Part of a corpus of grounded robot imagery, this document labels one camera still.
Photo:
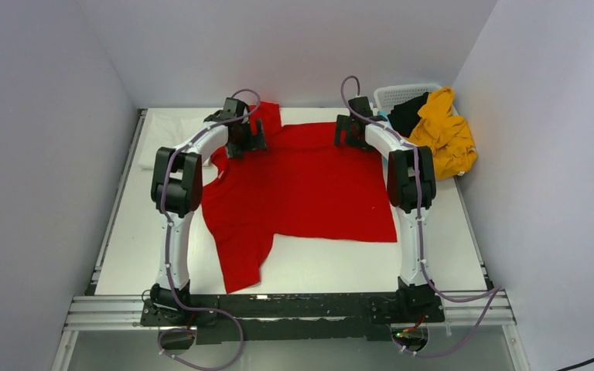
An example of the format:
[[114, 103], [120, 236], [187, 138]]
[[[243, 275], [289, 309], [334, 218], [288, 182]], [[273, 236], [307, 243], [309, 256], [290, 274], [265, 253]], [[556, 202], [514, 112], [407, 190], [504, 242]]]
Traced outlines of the red t-shirt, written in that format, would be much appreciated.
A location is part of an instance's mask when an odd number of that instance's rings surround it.
[[259, 283], [278, 234], [397, 241], [380, 153], [335, 146], [333, 122], [284, 125], [276, 103], [262, 102], [254, 117], [267, 148], [242, 158], [217, 150], [217, 177], [203, 188], [226, 292]]

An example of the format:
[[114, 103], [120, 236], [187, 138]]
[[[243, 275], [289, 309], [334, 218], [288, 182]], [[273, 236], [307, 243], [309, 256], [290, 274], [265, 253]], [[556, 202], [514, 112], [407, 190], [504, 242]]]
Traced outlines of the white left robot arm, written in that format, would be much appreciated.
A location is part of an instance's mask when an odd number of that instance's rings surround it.
[[262, 121], [251, 123], [255, 108], [228, 97], [222, 109], [203, 120], [203, 128], [197, 133], [156, 152], [151, 199], [164, 222], [164, 240], [150, 302], [161, 308], [161, 315], [171, 324], [184, 323], [192, 311], [188, 237], [194, 213], [203, 198], [203, 163], [222, 148], [232, 158], [267, 148]]

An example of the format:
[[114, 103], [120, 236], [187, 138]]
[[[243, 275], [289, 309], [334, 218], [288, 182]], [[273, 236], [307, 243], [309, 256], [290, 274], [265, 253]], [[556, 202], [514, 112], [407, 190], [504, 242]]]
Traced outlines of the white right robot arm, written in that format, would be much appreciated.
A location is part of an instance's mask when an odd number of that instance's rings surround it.
[[427, 278], [425, 221], [436, 195], [431, 152], [406, 141], [384, 118], [375, 116], [367, 97], [344, 101], [347, 116], [336, 119], [334, 145], [377, 150], [386, 165], [386, 192], [398, 218], [401, 263], [395, 310], [405, 321], [439, 306]]

